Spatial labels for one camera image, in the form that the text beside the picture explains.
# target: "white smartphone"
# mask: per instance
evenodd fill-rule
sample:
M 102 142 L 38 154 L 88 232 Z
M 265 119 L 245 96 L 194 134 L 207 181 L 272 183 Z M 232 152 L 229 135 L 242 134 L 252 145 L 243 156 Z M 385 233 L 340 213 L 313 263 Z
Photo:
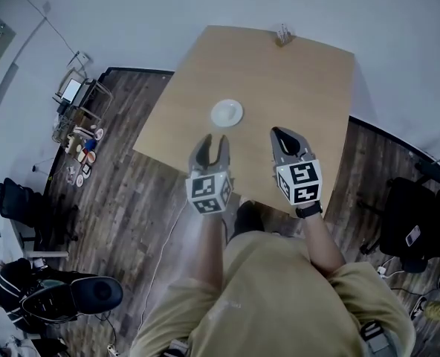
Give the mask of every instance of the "white smartphone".
M 416 225 L 412 229 L 412 231 L 410 231 L 408 235 L 405 237 L 405 242 L 407 242 L 408 247 L 410 247 L 411 245 L 413 245 L 413 243 L 415 243 L 415 241 L 418 239 L 420 234 L 421 234 L 420 228 L 418 227 L 418 225 Z

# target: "black and white pattern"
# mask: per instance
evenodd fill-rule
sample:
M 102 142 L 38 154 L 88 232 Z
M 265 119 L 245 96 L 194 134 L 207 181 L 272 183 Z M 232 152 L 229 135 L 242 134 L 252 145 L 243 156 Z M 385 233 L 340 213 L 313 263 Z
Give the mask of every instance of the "black and white pattern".
M 289 185 L 279 173 L 278 173 L 278 186 L 289 201 Z
M 192 181 L 192 198 L 211 196 L 215 193 L 215 176 L 199 177 Z
M 220 205 L 216 199 L 205 199 L 203 201 L 194 201 L 193 204 L 200 214 L 214 213 L 220 211 Z
M 297 187 L 294 189 L 294 203 L 313 201 L 317 199 L 319 185 L 309 185 L 308 187 Z
M 230 186 L 230 182 L 228 181 L 228 178 L 226 178 L 223 183 L 223 187 L 221 187 L 221 199 L 223 200 L 224 206 L 227 206 L 228 198 L 230 197 L 231 191 L 232 191 L 232 187 Z
M 293 178 L 294 185 L 319 180 L 312 163 L 291 165 L 289 170 L 291 171 L 291 177 Z

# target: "khaki shirt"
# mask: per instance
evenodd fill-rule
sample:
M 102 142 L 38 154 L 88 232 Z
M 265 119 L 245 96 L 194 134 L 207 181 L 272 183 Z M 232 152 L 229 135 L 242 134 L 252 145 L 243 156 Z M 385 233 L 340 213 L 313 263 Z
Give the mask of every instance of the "khaki shirt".
M 221 292 L 193 279 L 167 289 L 130 356 L 158 356 L 184 338 L 191 356 L 363 356 L 359 330 L 373 320 L 410 356 L 410 317 L 369 263 L 349 263 L 325 279 L 302 240 L 254 231 L 225 249 Z

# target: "white marker cube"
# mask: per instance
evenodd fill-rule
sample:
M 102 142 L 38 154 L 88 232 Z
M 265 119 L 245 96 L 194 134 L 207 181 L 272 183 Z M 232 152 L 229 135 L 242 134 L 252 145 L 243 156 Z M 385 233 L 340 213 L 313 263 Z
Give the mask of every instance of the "white marker cube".
M 220 213 L 227 209 L 232 193 L 228 173 L 214 173 L 185 181 L 187 199 L 200 214 Z
M 319 160 L 277 167 L 276 182 L 291 205 L 317 201 L 323 187 Z

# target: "white screen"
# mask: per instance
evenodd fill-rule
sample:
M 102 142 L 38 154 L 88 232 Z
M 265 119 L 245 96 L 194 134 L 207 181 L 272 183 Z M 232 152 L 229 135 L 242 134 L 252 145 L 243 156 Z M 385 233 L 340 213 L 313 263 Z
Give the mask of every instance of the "white screen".
M 74 96 L 77 94 L 80 89 L 81 83 L 76 80 L 70 80 L 68 85 L 66 86 L 65 92 L 63 92 L 62 99 L 66 99 L 68 102 L 71 102 Z

